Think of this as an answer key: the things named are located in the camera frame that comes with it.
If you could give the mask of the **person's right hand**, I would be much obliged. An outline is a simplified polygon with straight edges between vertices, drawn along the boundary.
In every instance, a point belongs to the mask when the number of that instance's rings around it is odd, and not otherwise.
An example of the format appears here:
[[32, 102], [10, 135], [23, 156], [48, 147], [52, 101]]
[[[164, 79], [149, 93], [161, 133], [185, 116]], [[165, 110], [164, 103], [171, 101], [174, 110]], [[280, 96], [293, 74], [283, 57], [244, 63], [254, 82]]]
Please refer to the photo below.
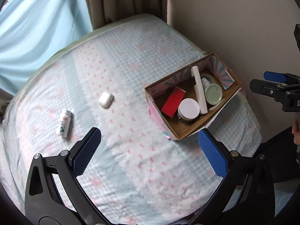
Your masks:
[[300, 145], [300, 131], [298, 129], [298, 122], [295, 119], [292, 124], [292, 134], [294, 136], [293, 141], [296, 145]]

